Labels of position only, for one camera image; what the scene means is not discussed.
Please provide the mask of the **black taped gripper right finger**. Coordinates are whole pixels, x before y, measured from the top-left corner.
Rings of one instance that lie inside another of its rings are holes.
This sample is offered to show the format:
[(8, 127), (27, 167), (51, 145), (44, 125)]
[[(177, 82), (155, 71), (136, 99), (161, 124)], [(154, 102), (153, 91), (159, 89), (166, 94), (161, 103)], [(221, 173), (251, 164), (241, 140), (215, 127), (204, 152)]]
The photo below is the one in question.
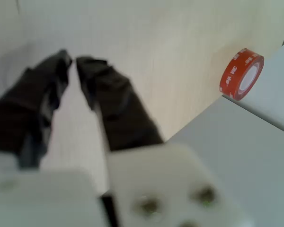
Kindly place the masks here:
[(249, 227), (195, 151), (165, 142), (130, 80), (105, 60), (76, 59), (82, 92), (102, 121), (120, 227)]

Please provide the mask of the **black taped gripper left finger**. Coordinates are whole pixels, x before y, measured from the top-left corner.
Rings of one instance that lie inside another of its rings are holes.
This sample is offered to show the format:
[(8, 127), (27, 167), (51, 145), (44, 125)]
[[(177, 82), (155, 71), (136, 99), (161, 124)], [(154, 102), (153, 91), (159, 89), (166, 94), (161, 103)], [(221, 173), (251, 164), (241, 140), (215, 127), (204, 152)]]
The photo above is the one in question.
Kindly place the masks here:
[(88, 174), (39, 170), (71, 62), (60, 50), (0, 97), (0, 227), (109, 225)]

